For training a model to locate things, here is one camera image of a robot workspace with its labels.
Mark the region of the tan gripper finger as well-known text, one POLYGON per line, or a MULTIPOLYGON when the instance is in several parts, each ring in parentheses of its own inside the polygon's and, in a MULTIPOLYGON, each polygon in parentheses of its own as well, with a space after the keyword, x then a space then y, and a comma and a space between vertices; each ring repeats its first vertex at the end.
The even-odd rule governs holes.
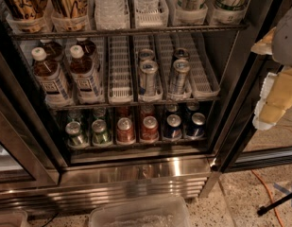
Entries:
POLYGON ((274 37, 275 27, 273 27, 260 41, 255 43, 250 51, 258 55, 271 55, 272 54, 272 40, 274 37))
POLYGON ((269 130, 291 107, 292 67, 285 67, 278 74, 267 74, 254 110, 252 124, 257 130, 269 130))

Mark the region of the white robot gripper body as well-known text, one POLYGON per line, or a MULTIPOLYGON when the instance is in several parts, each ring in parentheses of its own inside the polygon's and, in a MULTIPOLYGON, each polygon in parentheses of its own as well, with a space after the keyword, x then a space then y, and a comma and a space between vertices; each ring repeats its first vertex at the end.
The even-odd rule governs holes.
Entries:
POLYGON ((274 61, 292 66, 292 7, 277 24, 271 47, 274 61))

